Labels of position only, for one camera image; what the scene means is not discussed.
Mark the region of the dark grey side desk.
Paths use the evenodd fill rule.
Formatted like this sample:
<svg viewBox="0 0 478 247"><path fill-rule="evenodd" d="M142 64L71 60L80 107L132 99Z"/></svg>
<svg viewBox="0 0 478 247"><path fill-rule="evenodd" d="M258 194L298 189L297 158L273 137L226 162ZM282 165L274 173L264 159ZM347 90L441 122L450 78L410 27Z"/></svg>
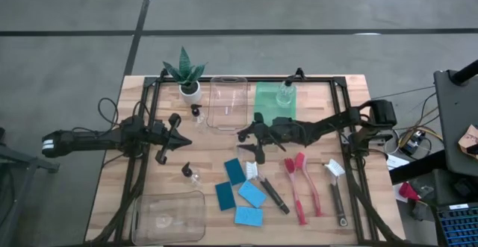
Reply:
<svg viewBox="0 0 478 247"><path fill-rule="evenodd" d="M447 169L478 177L478 160L462 152L459 140L470 125L478 126L478 76L455 85L447 72L433 74Z"/></svg>

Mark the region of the white paper sheet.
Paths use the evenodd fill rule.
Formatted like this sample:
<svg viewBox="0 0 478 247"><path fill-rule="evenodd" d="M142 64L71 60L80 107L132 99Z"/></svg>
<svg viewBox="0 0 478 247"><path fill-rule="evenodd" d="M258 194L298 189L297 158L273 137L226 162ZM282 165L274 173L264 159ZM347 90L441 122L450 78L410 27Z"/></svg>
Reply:
<svg viewBox="0 0 478 247"><path fill-rule="evenodd" d="M396 169L398 167L409 164L409 161L392 154L387 154L386 163L387 163L388 170L391 171L392 169Z"/></svg>

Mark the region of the grey metal stand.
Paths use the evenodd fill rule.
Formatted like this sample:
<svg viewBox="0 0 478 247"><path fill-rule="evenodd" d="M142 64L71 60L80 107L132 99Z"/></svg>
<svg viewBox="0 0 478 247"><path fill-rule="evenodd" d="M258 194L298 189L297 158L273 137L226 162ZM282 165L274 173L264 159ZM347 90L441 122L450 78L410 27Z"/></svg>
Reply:
<svg viewBox="0 0 478 247"><path fill-rule="evenodd" d="M34 180L34 174L38 169L44 169L49 173L56 173L59 164L43 160L36 156L24 154L13 150L4 143L5 129L0 127L0 196L2 187L7 187L11 194L11 203L5 210L0 200L0 247L7 247L18 225L20 214L25 206L28 193ZM13 168L23 169L24 176L21 184L16 184L13 176Z"/></svg>

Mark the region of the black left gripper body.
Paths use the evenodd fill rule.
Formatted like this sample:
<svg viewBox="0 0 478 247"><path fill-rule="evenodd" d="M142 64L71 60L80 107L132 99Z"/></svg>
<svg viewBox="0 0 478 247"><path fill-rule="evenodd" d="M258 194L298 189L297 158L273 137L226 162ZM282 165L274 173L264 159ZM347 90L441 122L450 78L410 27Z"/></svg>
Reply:
<svg viewBox="0 0 478 247"><path fill-rule="evenodd" d="M181 142L181 140L176 139L177 127L181 122L181 117L177 113L173 113L169 119L170 129L167 129L167 132L164 132L162 136L154 136L150 133L150 143L153 145L161 145L162 149L159 151L159 154L156 155L156 161L164 165L167 162L166 152L167 150L174 150L176 143Z"/></svg>

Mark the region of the black desk leg beam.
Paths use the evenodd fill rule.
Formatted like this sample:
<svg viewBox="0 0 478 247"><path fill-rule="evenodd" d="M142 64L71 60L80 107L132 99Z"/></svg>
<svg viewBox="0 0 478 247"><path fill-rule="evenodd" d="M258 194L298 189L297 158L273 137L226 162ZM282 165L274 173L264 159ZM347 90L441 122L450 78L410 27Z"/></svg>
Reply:
<svg viewBox="0 0 478 247"><path fill-rule="evenodd" d="M445 150L437 151L420 160L392 169L389 174L392 184L399 184L430 173L434 169L446 169Z"/></svg>

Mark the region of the brown cardboard piece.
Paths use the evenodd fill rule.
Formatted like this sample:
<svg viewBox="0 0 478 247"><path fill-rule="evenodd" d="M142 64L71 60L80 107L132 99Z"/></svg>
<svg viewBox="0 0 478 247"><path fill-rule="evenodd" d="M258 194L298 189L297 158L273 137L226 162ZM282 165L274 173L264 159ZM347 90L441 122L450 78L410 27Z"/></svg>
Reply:
<svg viewBox="0 0 478 247"><path fill-rule="evenodd" d="M478 145L478 128L475 125L470 125L459 139L458 144L462 151L466 151L471 146Z"/></svg>

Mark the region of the snake plant in white pot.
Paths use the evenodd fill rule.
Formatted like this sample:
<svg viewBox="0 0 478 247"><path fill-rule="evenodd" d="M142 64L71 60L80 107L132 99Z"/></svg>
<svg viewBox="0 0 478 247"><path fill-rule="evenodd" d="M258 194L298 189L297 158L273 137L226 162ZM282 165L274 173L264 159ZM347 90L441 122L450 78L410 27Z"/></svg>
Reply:
<svg viewBox="0 0 478 247"><path fill-rule="evenodd" d="M179 67L176 68L168 62L163 62L167 73L179 85L179 92L187 104L197 104L201 97L201 85L199 79L205 71L205 64L194 66L184 47L181 47L179 55Z"/></svg>

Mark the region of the red bristle dish brush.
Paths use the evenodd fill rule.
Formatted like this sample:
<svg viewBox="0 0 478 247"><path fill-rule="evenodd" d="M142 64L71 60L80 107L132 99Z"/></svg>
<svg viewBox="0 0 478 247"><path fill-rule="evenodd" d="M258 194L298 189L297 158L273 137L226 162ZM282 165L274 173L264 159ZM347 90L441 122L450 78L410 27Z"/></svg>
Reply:
<svg viewBox="0 0 478 247"><path fill-rule="evenodd" d="M305 220L305 214L304 214L304 211L303 211L303 208L302 208L301 201L299 199L299 195L298 195L298 192L297 192L296 181L295 181L295 171L296 171L295 163L291 158L287 157L287 158L284 159L284 165L285 165L285 168L287 170L288 176L289 176L290 181L291 181L291 185L292 185L292 189L293 189L293 196L294 196L295 210L296 210L296 213L297 213L299 224L300 225L306 225L307 222Z"/></svg>
<svg viewBox="0 0 478 247"><path fill-rule="evenodd" d="M320 217L322 216L322 210L320 206L320 197L319 197L317 188L314 185L314 182L311 179L311 176L309 175L307 170L307 157L305 156L304 153L299 152L296 155L294 162L295 162L295 167L304 174L305 179L307 180L308 187L311 192L311 196L314 203L315 216Z"/></svg>

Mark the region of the blue kitchen sponge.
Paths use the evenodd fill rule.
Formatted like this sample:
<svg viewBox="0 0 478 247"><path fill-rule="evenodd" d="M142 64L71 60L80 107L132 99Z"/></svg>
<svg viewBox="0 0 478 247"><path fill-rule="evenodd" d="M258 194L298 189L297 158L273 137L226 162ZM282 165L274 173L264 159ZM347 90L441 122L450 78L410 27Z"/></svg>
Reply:
<svg viewBox="0 0 478 247"><path fill-rule="evenodd" d="M221 211L236 207L232 185L227 181L215 186Z"/></svg>
<svg viewBox="0 0 478 247"><path fill-rule="evenodd" d="M238 190L238 194L255 208L260 208L267 198L267 196L250 181L243 183Z"/></svg>
<svg viewBox="0 0 478 247"><path fill-rule="evenodd" d="M224 163L229 181L232 186L246 181L246 176L238 158L228 160Z"/></svg>
<svg viewBox="0 0 478 247"><path fill-rule="evenodd" d="M237 207L235 224L261 227L263 225L263 210L254 207Z"/></svg>

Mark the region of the black electronics box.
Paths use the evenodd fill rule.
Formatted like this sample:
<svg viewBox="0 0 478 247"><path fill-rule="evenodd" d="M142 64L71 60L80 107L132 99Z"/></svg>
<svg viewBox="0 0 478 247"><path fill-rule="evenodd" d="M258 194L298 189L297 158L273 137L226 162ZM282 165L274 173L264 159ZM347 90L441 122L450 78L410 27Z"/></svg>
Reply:
<svg viewBox="0 0 478 247"><path fill-rule="evenodd" d="M412 157L426 138L426 133L420 130L406 131L399 135L398 149L402 154Z"/></svg>

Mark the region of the black aluminium table frame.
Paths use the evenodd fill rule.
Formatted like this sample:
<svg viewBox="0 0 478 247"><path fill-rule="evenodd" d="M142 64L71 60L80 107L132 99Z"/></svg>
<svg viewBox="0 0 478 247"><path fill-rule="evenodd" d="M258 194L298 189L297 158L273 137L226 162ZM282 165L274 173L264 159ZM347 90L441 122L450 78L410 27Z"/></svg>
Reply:
<svg viewBox="0 0 478 247"><path fill-rule="evenodd" d="M319 117L327 117L334 113L339 113L340 109L351 107L348 93L348 83L352 83L354 75L307 75L307 80L299 82L300 97L305 97L300 101L302 113L297 115L307 121L317 121ZM191 157L193 165L199 166L202 175L201 192L205 196L205 234L204 237L196 242L180 243L162 243L153 244L154 246L174 247L184 246L228 246L228 247L271 247L271 246L348 246L365 243L367 240L378 240L379 232L376 223L372 217L366 213L362 205L359 205L358 199L354 197L353 192L348 188L351 186L350 177L359 181L358 185L364 187L367 202L370 202L370 193L368 191L367 180L364 168L357 168L358 172L352 171L350 166L350 151L344 143L329 141L316 143L308 148L302 148L310 155L315 154L318 157L320 146L333 150L332 157L339 158L339 161L345 162L345 169L349 170L346 174L346 182L342 182L341 188L345 189L345 206L349 220L352 224L348 228L339 228L332 221L332 216L312 217L312 205L309 201L302 201L306 211L309 225L300 226L294 214L285 215L280 213L276 207L273 207L271 199L266 201L264 209L264 224L261 228L254 228L246 225L236 225L233 222L235 210L229 209L220 211L219 202L216 198L215 184L226 181L226 169L223 165L226 160L236 157L234 154L237 142L237 135L227 134L200 134L195 132L195 128L190 121L190 112L186 113L185 103L179 101L179 91L177 84L167 72L161 72L161 75L144 76L126 76L122 84L119 102L120 105L128 105L132 108L131 102L139 98L146 99L150 106L149 112L157 119L162 119L169 123L167 118L170 113L180 113L182 123L179 132L190 138L193 144L175 151L168 151L169 157L167 165L160 165L155 161L157 151L160 146L145 147L146 157L144 160L138 160L136 166L140 174L141 166L145 169L141 175L142 190L141 195L166 195L170 193L187 193L193 191L191 185L180 181L179 162L188 161L186 157ZM282 198L291 206L292 189L286 188L288 178L283 168L283 162L278 158L268 155L267 162L262 166L264 174L267 175L273 186L280 192Z"/></svg>

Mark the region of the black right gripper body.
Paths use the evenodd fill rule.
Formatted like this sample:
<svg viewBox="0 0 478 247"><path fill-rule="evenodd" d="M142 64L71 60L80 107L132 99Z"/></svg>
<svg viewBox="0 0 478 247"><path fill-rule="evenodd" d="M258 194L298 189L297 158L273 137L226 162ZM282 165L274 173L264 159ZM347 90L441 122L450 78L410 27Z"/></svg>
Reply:
<svg viewBox="0 0 478 247"><path fill-rule="evenodd" d="M276 145L282 151L286 151L286 148L283 146L283 143L289 143L290 132L295 125L285 126L285 127L273 127L273 125L268 126L264 122L264 117L262 113L254 113L254 123L255 126L255 137L257 139L257 145L254 150L255 161L258 164L265 163L265 153L263 150L264 145Z"/></svg>

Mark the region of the black desk pole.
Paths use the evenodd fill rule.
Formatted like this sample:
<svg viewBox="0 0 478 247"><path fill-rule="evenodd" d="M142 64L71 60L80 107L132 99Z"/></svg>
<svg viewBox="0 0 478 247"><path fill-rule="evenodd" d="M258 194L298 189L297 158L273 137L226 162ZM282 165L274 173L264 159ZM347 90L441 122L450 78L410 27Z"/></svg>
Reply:
<svg viewBox="0 0 478 247"><path fill-rule="evenodd" d="M478 60L475 60L473 63L468 64L463 69L459 71L456 70L448 70L449 79L452 81L453 84L457 86L464 86L468 83L468 81L478 75Z"/></svg>

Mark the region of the blue storage crate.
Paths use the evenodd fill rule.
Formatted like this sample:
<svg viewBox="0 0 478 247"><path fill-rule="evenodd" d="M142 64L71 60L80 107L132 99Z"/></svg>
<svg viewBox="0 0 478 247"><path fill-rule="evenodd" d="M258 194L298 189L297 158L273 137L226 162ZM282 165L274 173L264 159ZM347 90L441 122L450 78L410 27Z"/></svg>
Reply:
<svg viewBox="0 0 478 247"><path fill-rule="evenodd" d="M438 242L446 247L478 247L478 202L436 208Z"/></svg>

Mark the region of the green translucent tray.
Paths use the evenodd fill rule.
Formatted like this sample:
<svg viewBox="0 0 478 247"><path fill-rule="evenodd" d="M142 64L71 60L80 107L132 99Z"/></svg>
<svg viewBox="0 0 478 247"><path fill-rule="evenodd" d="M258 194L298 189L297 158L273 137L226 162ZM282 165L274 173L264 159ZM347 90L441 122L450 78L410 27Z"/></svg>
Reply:
<svg viewBox="0 0 478 247"><path fill-rule="evenodd" d="M296 118L297 93L287 107L276 102L276 94L281 82L258 82L255 90L254 112L262 113L266 125L272 125L278 116Z"/></svg>

